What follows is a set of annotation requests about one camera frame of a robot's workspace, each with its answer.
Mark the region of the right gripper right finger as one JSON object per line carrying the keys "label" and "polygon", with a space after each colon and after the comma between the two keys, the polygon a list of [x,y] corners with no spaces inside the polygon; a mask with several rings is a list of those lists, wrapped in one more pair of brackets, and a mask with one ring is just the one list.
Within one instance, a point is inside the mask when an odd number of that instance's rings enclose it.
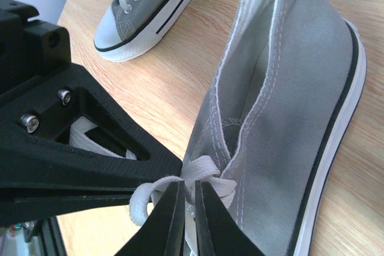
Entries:
{"label": "right gripper right finger", "polygon": [[263,254],[237,226],[209,182],[195,183],[195,208],[199,255]]}

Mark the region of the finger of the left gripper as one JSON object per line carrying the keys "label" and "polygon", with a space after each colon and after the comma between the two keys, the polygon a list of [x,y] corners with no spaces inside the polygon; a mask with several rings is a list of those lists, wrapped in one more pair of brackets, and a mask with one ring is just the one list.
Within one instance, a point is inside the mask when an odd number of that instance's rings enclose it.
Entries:
{"label": "finger of the left gripper", "polygon": [[[135,159],[104,156],[63,142],[86,117]],[[1,186],[133,191],[177,176],[182,162],[139,126],[80,65],[20,81],[1,76]]]}
{"label": "finger of the left gripper", "polygon": [[1,226],[37,221],[88,209],[122,206],[134,190],[1,189]]}

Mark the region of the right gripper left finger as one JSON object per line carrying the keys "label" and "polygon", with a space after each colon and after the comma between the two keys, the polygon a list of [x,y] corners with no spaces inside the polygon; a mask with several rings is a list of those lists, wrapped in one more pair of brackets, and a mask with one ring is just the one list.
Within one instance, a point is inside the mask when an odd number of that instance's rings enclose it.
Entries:
{"label": "right gripper left finger", "polygon": [[131,255],[181,255],[184,248],[185,185],[173,182],[139,231],[116,253]]}

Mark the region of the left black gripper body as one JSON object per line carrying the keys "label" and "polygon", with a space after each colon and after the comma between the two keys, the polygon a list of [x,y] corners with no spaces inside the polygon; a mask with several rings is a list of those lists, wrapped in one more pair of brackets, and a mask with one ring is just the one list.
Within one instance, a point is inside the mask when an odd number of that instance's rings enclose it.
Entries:
{"label": "left black gripper body", "polygon": [[37,16],[29,4],[1,0],[1,94],[71,63],[68,31]]}

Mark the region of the grey sneaker sideways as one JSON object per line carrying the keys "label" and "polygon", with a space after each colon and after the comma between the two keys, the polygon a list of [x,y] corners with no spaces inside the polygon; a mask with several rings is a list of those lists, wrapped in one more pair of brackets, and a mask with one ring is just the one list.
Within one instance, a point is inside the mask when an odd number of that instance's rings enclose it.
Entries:
{"label": "grey sneaker sideways", "polygon": [[309,254],[366,69],[357,28],[328,0],[240,0],[183,161],[187,255],[198,180],[263,255]]}

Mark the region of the grey sneaker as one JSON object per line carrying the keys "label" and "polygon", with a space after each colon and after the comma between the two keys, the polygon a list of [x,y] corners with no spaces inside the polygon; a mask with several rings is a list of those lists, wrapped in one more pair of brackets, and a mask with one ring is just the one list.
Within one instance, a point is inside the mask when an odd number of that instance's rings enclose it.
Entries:
{"label": "grey sneaker", "polygon": [[112,0],[100,21],[94,47],[104,59],[122,62],[156,46],[191,0]]}

